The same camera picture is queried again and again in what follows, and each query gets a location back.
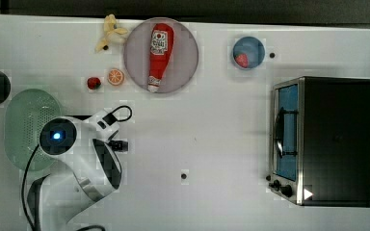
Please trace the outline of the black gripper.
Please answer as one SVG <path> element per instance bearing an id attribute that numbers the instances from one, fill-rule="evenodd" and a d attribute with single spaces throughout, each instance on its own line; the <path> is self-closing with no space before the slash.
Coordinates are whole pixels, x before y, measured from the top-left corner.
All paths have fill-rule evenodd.
<path id="1" fill-rule="evenodd" d="M 127 141 L 109 141 L 108 145 L 113 151 L 127 151 L 129 147 Z"/>

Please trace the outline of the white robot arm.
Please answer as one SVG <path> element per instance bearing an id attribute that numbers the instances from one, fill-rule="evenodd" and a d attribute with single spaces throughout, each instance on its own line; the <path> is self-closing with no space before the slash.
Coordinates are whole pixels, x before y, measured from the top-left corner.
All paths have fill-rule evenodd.
<path id="1" fill-rule="evenodd" d="M 119 188 L 118 154 L 128 150 L 128 142 L 118 139 L 123 120 L 116 112 L 60 116 L 42 127 L 38 149 L 61 168 L 22 192 L 33 231 L 66 231 L 74 217 Z"/>

